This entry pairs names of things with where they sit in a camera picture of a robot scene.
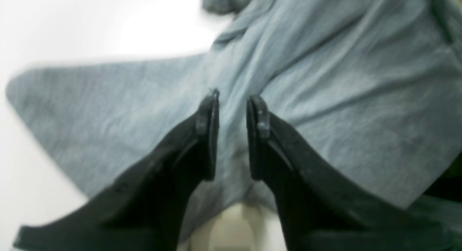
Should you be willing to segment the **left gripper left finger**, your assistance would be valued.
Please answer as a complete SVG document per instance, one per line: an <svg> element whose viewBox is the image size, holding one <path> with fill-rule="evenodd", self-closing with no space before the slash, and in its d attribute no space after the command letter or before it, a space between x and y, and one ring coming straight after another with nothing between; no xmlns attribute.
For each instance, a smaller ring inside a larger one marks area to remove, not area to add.
<svg viewBox="0 0 462 251"><path fill-rule="evenodd" d="M78 210L22 226L16 251L174 251L188 200L215 176L219 91Z"/></svg>

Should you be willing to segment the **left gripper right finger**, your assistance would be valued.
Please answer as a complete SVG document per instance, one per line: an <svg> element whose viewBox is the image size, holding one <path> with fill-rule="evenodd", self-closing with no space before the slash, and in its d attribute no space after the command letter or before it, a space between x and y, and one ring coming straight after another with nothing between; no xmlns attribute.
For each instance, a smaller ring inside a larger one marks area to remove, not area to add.
<svg viewBox="0 0 462 251"><path fill-rule="evenodd" d="M440 223L375 197L328 164L260 96L247 101L254 180L274 194L289 251L450 251Z"/></svg>

